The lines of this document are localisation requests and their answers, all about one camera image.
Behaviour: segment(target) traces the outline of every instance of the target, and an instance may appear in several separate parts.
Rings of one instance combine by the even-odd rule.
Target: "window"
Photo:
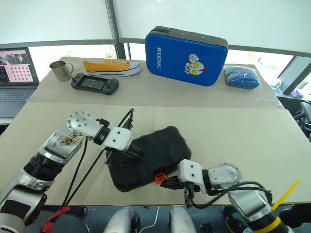
[[[111,58],[116,59],[114,45],[65,45],[29,47],[35,70],[41,81],[50,71],[50,63],[61,57]]]
[[[297,90],[303,99],[311,101],[311,73],[297,86]]]
[[[145,45],[130,43],[132,60],[146,60]],[[293,56],[266,52],[229,50],[226,64],[253,64],[271,86],[278,84],[278,76]]]

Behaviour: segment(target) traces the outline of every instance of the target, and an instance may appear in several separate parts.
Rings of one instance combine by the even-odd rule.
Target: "cartoon sticker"
[[[204,65],[199,62],[199,57],[194,53],[189,55],[189,61],[186,63],[185,72],[192,75],[200,75],[205,71]]]

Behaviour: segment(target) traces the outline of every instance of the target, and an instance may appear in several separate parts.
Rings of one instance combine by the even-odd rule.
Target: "blue cloth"
[[[254,89],[260,85],[259,78],[253,69],[238,66],[225,66],[228,85],[244,89]]]

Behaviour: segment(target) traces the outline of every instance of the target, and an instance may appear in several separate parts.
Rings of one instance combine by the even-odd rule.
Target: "laptop screen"
[[[28,48],[0,49],[0,87],[38,84]]]

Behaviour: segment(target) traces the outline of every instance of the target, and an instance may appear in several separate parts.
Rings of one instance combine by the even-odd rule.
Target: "yellow sneaker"
[[[91,63],[83,61],[83,65],[88,75],[121,75],[130,76],[140,72],[138,62],[120,62],[118,60],[105,59],[101,63]]]

